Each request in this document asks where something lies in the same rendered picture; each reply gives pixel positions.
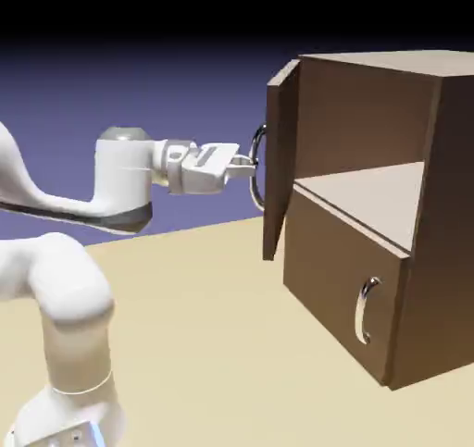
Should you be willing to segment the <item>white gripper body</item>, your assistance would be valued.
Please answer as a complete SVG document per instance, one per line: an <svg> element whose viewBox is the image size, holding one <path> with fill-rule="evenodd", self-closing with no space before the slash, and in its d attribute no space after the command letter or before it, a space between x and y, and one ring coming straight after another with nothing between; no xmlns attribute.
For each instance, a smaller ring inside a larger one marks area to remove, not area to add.
<svg viewBox="0 0 474 447"><path fill-rule="evenodd" d="M183 192L212 194L222 191L227 168L239 147L237 143L206 143L194 148L181 163Z"/></svg>

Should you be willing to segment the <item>brown cabinet door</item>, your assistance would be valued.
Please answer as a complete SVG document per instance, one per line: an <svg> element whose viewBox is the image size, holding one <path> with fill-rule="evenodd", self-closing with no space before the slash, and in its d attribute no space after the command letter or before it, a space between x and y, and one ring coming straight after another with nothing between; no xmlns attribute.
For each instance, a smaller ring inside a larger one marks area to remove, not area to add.
<svg viewBox="0 0 474 447"><path fill-rule="evenodd" d="M294 178L300 61L288 62L267 85L265 209L262 256L274 259Z"/></svg>
<svg viewBox="0 0 474 447"><path fill-rule="evenodd" d="M286 216L283 282L379 384L391 377L393 340L409 255L373 231L295 187ZM364 317L370 343L355 335L357 295L378 277Z"/></svg>

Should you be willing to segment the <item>brown wooden cabinet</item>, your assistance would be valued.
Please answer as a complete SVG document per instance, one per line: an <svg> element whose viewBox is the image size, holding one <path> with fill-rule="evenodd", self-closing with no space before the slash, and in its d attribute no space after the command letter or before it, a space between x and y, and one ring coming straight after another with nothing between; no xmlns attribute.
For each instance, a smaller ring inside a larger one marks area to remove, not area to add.
<svg viewBox="0 0 474 447"><path fill-rule="evenodd" d="M301 59L293 187L405 251L393 390L474 364L474 52Z"/></svg>

